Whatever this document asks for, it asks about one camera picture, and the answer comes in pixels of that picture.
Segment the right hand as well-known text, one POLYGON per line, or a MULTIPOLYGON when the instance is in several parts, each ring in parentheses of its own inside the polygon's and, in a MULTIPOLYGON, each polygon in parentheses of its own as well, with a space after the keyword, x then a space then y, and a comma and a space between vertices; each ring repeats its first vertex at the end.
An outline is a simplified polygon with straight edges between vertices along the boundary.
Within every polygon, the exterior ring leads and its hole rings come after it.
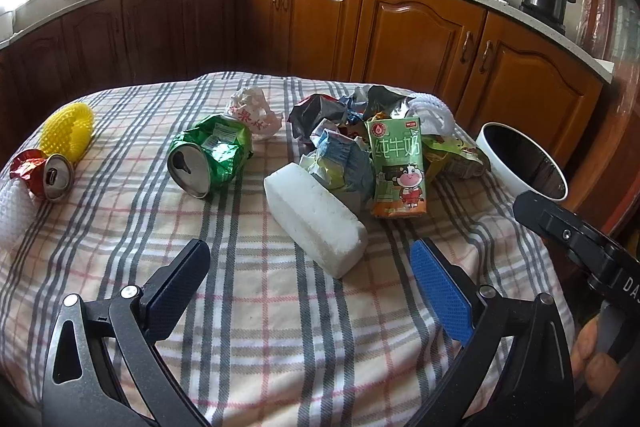
POLYGON ((582 377, 588 389, 603 397, 612 387, 620 368, 605 352, 596 350, 600 315, 593 317, 579 332, 570 351, 573 376, 582 377))

